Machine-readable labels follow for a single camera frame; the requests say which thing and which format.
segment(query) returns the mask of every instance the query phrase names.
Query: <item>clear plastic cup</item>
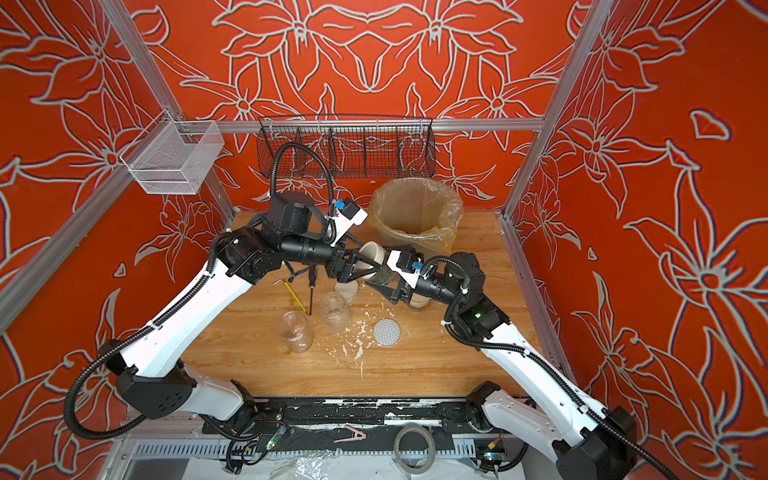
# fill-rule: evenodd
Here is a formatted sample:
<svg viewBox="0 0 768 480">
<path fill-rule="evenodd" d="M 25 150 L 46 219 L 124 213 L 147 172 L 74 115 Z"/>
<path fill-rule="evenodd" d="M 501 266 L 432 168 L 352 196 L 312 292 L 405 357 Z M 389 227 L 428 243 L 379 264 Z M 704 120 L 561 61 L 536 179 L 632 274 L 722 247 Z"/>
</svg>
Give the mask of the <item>clear plastic cup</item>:
<svg viewBox="0 0 768 480">
<path fill-rule="evenodd" d="M 315 340 L 315 333 L 306 315 L 298 310 L 283 315 L 283 318 L 277 322 L 277 334 L 286 341 L 288 349 L 294 353 L 307 351 Z"/>
<path fill-rule="evenodd" d="M 349 307 L 344 297 L 329 293 L 320 300 L 320 316 L 331 333 L 341 333 L 349 325 Z"/>
</svg>

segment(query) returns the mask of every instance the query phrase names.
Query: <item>black cable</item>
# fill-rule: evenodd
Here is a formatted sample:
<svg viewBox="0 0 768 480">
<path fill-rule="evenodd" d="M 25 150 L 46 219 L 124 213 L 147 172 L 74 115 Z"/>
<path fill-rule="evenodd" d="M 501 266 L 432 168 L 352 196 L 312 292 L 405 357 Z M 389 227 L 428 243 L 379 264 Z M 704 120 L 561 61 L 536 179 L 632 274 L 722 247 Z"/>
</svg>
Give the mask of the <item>black cable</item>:
<svg viewBox="0 0 768 480">
<path fill-rule="evenodd" d="M 280 145 L 280 148 L 275 152 L 275 157 L 272 160 L 272 172 L 270 175 L 270 197 L 274 197 L 277 193 L 277 171 L 280 168 L 280 161 L 283 159 L 283 154 L 286 153 L 286 150 L 289 148 L 308 154 L 312 160 L 320 165 L 320 169 L 326 177 L 326 186 L 328 187 L 328 216 L 333 217 L 333 177 L 331 177 L 328 167 L 326 167 L 323 161 L 320 160 L 320 157 L 311 148 L 295 141 L 287 141 Z"/>
<path fill-rule="evenodd" d="M 258 446 L 259 446 L 259 442 L 256 442 L 255 446 L 253 447 L 253 453 L 254 454 L 256 453 L 256 448 Z M 269 452 L 270 452 L 269 450 L 264 449 L 264 451 L 261 452 L 261 455 L 259 455 L 259 458 L 257 458 L 256 460 L 245 460 L 245 461 L 243 461 L 243 464 L 244 465 L 253 466 L 253 465 L 261 462 L 262 460 L 264 460 L 264 457 L 266 457 L 266 454 L 269 453 Z"/>
<path fill-rule="evenodd" d="M 254 424 L 254 422 L 246 423 L 245 425 L 243 425 L 242 428 L 240 428 L 240 430 L 237 431 L 237 433 L 235 433 L 235 436 L 237 436 L 237 437 L 241 436 L 243 434 L 243 432 L 248 430 L 251 426 L 253 426 L 253 424 Z M 230 444 L 227 445 L 227 453 L 224 456 L 224 461 L 227 463 L 227 468 L 231 472 L 236 472 L 237 473 L 237 472 L 239 472 L 240 468 L 236 468 L 236 467 L 234 467 L 232 465 L 232 449 L 234 449 L 236 441 L 237 440 L 230 440 Z"/>
<path fill-rule="evenodd" d="M 523 457 L 525 457 L 525 453 L 528 451 L 528 444 L 523 442 L 523 447 L 520 449 L 520 452 L 518 452 L 517 455 L 507 464 L 507 465 L 501 465 L 498 467 L 498 470 L 500 472 L 506 472 L 507 470 L 512 470 L 514 467 L 518 466 L 518 463 L 522 462 Z"/>
<path fill-rule="evenodd" d="M 229 433 L 227 430 L 222 429 L 218 422 L 213 419 L 210 415 L 203 415 L 200 414 L 200 418 L 202 418 L 210 427 L 216 432 L 223 436 L 225 439 L 228 440 L 234 440 L 235 442 L 248 442 L 250 440 L 255 439 L 257 436 L 261 435 L 264 432 L 264 427 L 266 426 L 266 418 L 264 417 L 263 413 L 260 413 L 256 415 L 255 419 L 261 418 L 263 420 L 263 424 L 261 425 L 261 428 L 259 428 L 259 431 L 256 433 L 252 433 L 250 435 L 240 436 L 237 432 L 234 434 Z"/>
<path fill-rule="evenodd" d="M 565 380 L 557 373 L 554 367 L 551 366 L 546 360 L 541 358 L 536 352 L 527 350 L 526 348 L 520 345 L 515 345 L 514 343 L 486 343 L 467 340 L 462 338 L 450 324 L 445 325 L 445 329 L 448 330 L 449 335 L 453 337 L 454 340 L 467 346 L 478 349 L 507 350 L 509 352 L 516 352 L 521 353 L 522 355 L 527 355 L 529 359 L 533 360 L 537 365 L 539 365 L 560 386 L 560 388 L 578 407 L 581 408 L 582 406 L 587 406 L 586 402 L 565 382 Z M 669 467 L 663 464 L 661 460 L 654 457 L 648 450 L 625 437 L 623 433 L 621 433 L 619 430 L 616 430 L 610 423 L 606 422 L 605 419 L 600 417 L 593 409 L 589 408 L 589 406 L 587 406 L 586 413 L 589 415 L 589 418 L 593 419 L 599 426 L 603 427 L 606 431 L 613 435 L 613 437 L 615 437 L 619 442 L 623 443 L 630 449 L 633 449 L 643 460 L 661 472 L 664 477 L 670 480 L 679 480 L 677 475 L 675 475 L 674 472 L 669 469 Z"/>
<path fill-rule="evenodd" d="M 265 213 L 253 215 L 250 218 L 250 220 L 248 220 L 248 224 L 246 225 L 246 227 L 251 228 L 251 229 L 256 228 L 259 225 L 261 225 L 265 220 L 266 220 L 266 214 Z"/>
<path fill-rule="evenodd" d="M 426 272 L 425 278 L 432 276 L 432 274 L 437 270 L 438 263 L 447 263 L 448 265 L 454 266 L 464 276 L 462 281 L 462 289 L 467 290 L 469 288 L 469 275 L 467 274 L 467 270 L 459 262 L 453 260 L 452 258 L 445 257 L 444 255 L 437 255 L 436 257 L 432 257 L 424 262 L 422 271 Z M 430 272 L 429 269 L 433 266 L 435 267 L 435 270 Z"/>
<path fill-rule="evenodd" d="M 312 160 L 318 163 L 320 169 L 323 171 L 323 175 L 326 178 L 326 187 L 328 187 L 328 220 L 325 222 L 325 225 L 323 225 L 323 242 L 332 243 L 336 238 L 336 222 L 333 221 L 333 177 L 331 176 L 331 172 L 328 170 L 328 167 L 323 163 L 322 160 L 320 160 L 320 157 L 311 148 L 308 148 L 306 145 L 302 145 L 295 141 L 287 141 L 286 143 L 280 145 L 280 148 L 277 149 L 275 152 L 275 157 L 272 160 L 272 172 L 270 174 L 270 198 L 277 194 L 277 171 L 280 169 L 280 161 L 283 159 L 283 154 L 285 154 L 289 148 L 308 154 Z M 328 234 L 328 227 L 331 229 L 330 238 L 326 236 Z"/>
<path fill-rule="evenodd" d="M 210 251 L 208 253 L 208 262 L 206 263 L 205 270 L 208 273 L 212 273 L 214 271 L 214 265 L 216 263 L 216 257 L 219 253 L 219 240 L 226 232 L 222 232 L 217 234 L 214 239 L 211 241 L 210 244 Z M 155 327 L 161 326 L 163 323 L 166 322 L 166 320 L 170 319 L 179 309 L 181 309 L 182 306 L 184 306 L 187 302 L 189 302 L 192 297 L 194 297 L 197 292 L 200 291 L 200 289 L 203 288 L 203 285 L 210 279 L 210 276 L 203 275 L 193 286 L 190 288 L 190 290 L 184 294 L 174 305 L 172 305 L 168 310 L 163 312 L 158 318 L 156 318 L 152 325 L 147 325 L 144 328 L 140 329 L 133 335 L 126 338 L 124 341 L 118 343 L 113 348 L 109 349 L 106 353 L 103 355 L 100 355 L 97 357 L 96 360 L 94 360 L 88 367 L 83 370 L 80 375 L 77 377 L 77 379 L 72 383 L 72 386 L 69 388 L 69 391 L 67 392 L 67 396 L 64 398 L 64 423 L 67 425 L 67 427 L 77 435 L 78 437 L 81 437 L 86 440 L 107 440 L 114 438 L 118 435 L 123 435 L 126 432 L 129 432 L 133 428 L 135 428 L 138 424 L 142 423 L 146 417 L 144 415 L 139 415 L 135 419 L 131 420 L 128 424 L 122 425 L 120 427 L 117 427 L 116 429 L 112 430 L 106 430 L 103 432 L 96 432 L 95 430 L 90 430 L 85 428 L 79 421 L 78 417 L 75 414 L 75 402 L 78 399 L 78 393 L 80 393 L 80 390 L 83 388 L 83 385 L 85 385 L 85 382 L 88 380 L 88 378 L 93 375 L 93 373 L 102 365 L 104 365 L 110 358 L 117 355 L 122 349 L 129 346 L 130 344 L 136 342 L 137 340 L 143 338 L 150 332 L 155 331 Z"/>
</svg>

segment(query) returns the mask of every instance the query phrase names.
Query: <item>red floral wallpaper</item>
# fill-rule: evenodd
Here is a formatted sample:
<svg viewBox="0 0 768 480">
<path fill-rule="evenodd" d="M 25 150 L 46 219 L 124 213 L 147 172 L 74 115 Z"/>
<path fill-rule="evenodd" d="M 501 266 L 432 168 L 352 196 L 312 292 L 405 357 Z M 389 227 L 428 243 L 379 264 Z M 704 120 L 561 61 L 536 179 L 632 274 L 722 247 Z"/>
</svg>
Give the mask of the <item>red floral wallpaper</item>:
<svg viewBox="0 0 768 480">
<path fill-rule="evenodd" d="M 0 290 L 160 111 L 97 0 L 0 6 Z"/>
<path fill-rule="evenodd" d="M 160 109 L 96 0 L 0 5 L 0 289 L 118 166 Z M 108 442 L 61 420 L 72 381 L 109 338 L 143 325 L 200 269 L 223 228 L 210 193 L 132 184 L 0 335 L 0 478 L 96 478 Z M 98 372 L 78 400 L 93 429 L 124 418 Z"/>
<path fill-rule="evenodd" d="M 143 326 L 192 279 L 222 219 L 205 186 L 168 197 L 136 183 L 101 218 L 0 336 L 0 478 L 97 477 L 111 441 L 69 432 L 61 417 L 69 386 L 105 340 Z M 104 368 L 77 406 L 90 429 L 125 418 Z"/>
<path fill-rule="evenodd" d="M 179 2 L 126 0 L 190 119 L 344 113 L 432 118 L 544 114 L 589 2 Z M 531 132 L 439 137 L 437 180 L 467 207 L 501 206 Z M 231 135 L 217 173 L 257 210 L 266 179 L 252 135 Z M 381 179 L 339 180 L 365 202 Z M 322 181 L 295 180 L 318 200 Z"/>
<path fill-rule="evenodd" d="M 765 2 L 616 2 L 513 217 L 578 383 L 681 478 L 768 472 L 767 41 Z"/>
</svg>

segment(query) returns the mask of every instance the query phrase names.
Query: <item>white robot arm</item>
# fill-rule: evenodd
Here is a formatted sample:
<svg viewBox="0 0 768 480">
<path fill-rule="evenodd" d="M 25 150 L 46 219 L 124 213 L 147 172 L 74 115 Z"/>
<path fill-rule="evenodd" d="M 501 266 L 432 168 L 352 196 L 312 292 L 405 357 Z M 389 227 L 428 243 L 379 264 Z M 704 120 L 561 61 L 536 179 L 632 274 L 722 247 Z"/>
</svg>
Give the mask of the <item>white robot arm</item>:
<svg viewBox="0 0 768 480">
<path fill-rule="evenodd" d="M 413 247 L 402 246 L 392 248 L 388 259 L 377 263 L 346 248 L 346 239 L 356 242 L 347 230 L 366 218 L 354 201 L 335 203 L 338 212 L 329 207 L 323 219 L 311 197 L 277 193 L 277 165 L 288 147 L 316 157 L 301 145 L 283 145 L 273 163 L 269 212 L 243 228 L 217 235 L 200 274 L 145 327 L 126 340 L 105 343 L 98 358 L 74 382 L 65 397 L 64 420 L 75 435 L 109 439 L 146 418 L 181 409 L 200 414 L 227 438 L 242 440 L 239 433 L 259 415 L 248 391 L 238 382 L 201 375 L 180 358 L 233 300 L 283 263 L 297 262 L 324 267 L 329 278 L 341 283 L 391 269 L 399 275 L 395 287 L 369 283 L 390 302 L 409 302 L 419 294 L 448 305 L 442 323 L 451 337 L 497 362 L 541 408 L 527 406 L 486 382 L 467 397 L 472 424 L 516 435 L 555 462 L 565 480 L 623 478 L 638 456 L 668 478 L 677 478 L 635 443 L 636 426 L 629 414 L 621 407 L 608 411 L 530 347 L 508 316 L 483 293 L 485 274 L 474 254 L 458 252 L 425 261 Z M 314 157 L 326 173 L 330 202 L 330 175 Z M 322 233 L 308 232 L 313 215 L 324 222 Z M 436 272 L 438 263 L 445 263 L 442 273 Z M 118 376 L 121 397 L 142 415 L 117 429 L 94 432 L 77 420 L 75 405 L 85 382 L 102 366 Z"/>
</svg>

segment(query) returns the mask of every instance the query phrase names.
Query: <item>trash bin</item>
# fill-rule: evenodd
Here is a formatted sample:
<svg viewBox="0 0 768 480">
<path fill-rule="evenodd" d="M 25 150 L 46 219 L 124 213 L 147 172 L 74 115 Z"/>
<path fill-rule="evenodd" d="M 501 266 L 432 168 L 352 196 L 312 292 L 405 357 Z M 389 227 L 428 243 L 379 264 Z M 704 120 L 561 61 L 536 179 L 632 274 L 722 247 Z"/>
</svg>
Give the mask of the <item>trash bin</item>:
<svg viewBox="0 0 768 480">
<path fill-rule="evenodd" d="M 384 247 L 409 243 L 430 259 L 451 253 L 464 204 L 444 184 L 400 178 L 373 192 L 369 212 Z"/>
</svg>

